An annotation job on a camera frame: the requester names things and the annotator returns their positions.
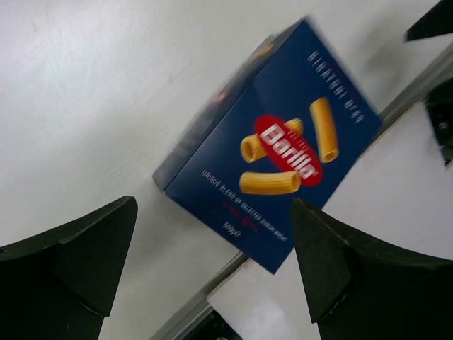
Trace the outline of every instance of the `blue pasta box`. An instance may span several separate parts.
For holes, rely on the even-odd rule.
[[[304,18],[257,48],[153,177],[275,273],[294,246],[291,201],[322,208],[381,123]]]

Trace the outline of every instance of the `metal edge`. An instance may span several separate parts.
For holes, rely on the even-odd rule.
[[[172,316],[150,340],[182,339],[191,329],[212,311],[207,296],[248,260],[239,252],[201,290],[199,290],[174,316]]]
[[[373,142],[381,137],[409,108],[424,100],[429,90],[453,76],[453,43],[428,65],[381,113],[384,123]],[[209,283],[197,292],[150,340],[182,339],[209,312],[207,296],[248,260],[238,253]]]

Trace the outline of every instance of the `white table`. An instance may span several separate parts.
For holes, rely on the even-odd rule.
[[[418,104],[370,147],[324,210],[392,244],[453,260],[452,200],[453,169],[444,168]],[[247,262],[208,300],[246,340],[320,339],[294,251],[275,276]]]
[[[381,110],[450,42],[401,44],[436,1],[2,1],[1,244],[134,195],[101,338],[148,339],[237,253],[151,180],[196,111],[262,39],[308,13]]]

